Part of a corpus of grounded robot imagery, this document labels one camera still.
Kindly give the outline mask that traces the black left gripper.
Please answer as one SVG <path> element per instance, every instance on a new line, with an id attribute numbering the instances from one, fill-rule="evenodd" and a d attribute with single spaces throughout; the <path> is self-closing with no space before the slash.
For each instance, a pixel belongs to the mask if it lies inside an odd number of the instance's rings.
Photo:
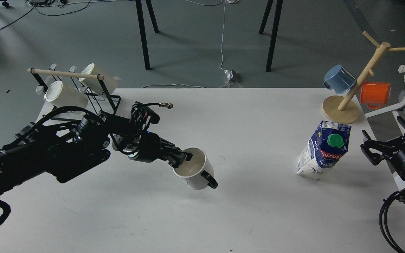
<path id="1" fill-rule="evenodd" d="M 128 155 L 130 160 L 139 162 L 167 161 L 172 168 L 178 168 L 185 161 L 190 161 L 193 154 L 183 151 L 158 134 L 146 132 L 142 135 L 137 151 Z"/>

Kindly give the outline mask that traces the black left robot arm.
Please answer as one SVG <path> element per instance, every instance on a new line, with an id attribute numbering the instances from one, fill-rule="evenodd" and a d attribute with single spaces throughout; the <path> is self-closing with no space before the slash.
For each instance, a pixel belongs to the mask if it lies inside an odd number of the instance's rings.
<path id="1" fill-rule="evenodd" d="M 44 172 L 66 183 L 108 160 L 110 143 L 134 161 L 163 160 L 172 168 L 190 161 L 192 154 L 148 131 L 160 120 L 150 106 L 135 102 L 129 118 L 77 106 L 45 114 L 0 149 L 0 195 Z M 10 212 L 10 205 L 0 200 L 0 226 Z"/>

